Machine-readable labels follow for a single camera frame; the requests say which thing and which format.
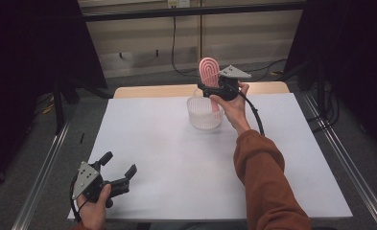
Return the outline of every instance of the red and white object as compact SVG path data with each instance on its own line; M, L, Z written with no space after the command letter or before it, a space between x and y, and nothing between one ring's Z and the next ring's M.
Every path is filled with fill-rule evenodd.
M218 61L211 57L205 57L200 61L200 66L199 66L199 71L200 71L200 80L205 86L210 86L210 87L219 87L218 85L218 78L219 78L219 64ZM219 111L219 106L215 102L212 103L212 111L213 112L218 112Z

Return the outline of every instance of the wall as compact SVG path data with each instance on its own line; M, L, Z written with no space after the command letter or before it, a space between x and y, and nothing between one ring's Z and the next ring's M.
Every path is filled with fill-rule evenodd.
M200 2L205 7L211 7L273 1L195 0L191 1L191 7L199 6ZM152 0L146 3L84 7L82 12L129 12L167 7L167 1ZM290 51L301 13L302 11L272 11L178 17L176 53L188 53L187 49L193 48L195 54L189 55L196 60L203 56L226 63L285 58ZM162 54L165 51L169 55L173 45L174 21L170 17L88 22L87 27L102 59L107 59L106 55L118 53L154 54L155 50L162 51Z

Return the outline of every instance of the metal bracket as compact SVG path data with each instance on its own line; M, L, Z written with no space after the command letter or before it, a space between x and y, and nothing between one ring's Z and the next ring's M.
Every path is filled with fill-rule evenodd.
M230 78L230 79L249 79L251 75L243 72L242 70L234 67L233 65L229 65L223 70L219 72L220 75Z
M98 177L100 174L93 169L89 164L82 161L80 169L78 171L77 182L74 185L74 193L72 199L78 198L81 193Z

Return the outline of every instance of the black curtain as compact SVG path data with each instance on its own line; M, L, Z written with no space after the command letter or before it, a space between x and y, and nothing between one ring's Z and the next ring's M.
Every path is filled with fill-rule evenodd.
M106 87L85 23L57 20L69 15L81 15L77 0L0 1L0 172L56 77Z
M298 74L301 89L317 81L318 63L336 94L377 140L377 0L308 1L285 72L311 60Z

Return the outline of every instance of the human arm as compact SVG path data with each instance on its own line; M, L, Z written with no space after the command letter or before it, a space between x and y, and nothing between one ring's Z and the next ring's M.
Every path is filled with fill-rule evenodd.
M82 221L73 230L104 230L106 228L106 201L110 191L110 184L106 184L96 203L88 202L84 195L77 198L78 207L82 207L80 210Z
M246 95L248 85L239 83ZM248 229L310 229L310 220L295 200L284 175L284 158L274 142L251 130L245 100L237 97L220 104L238 133L234 152L235 170L246 187Z

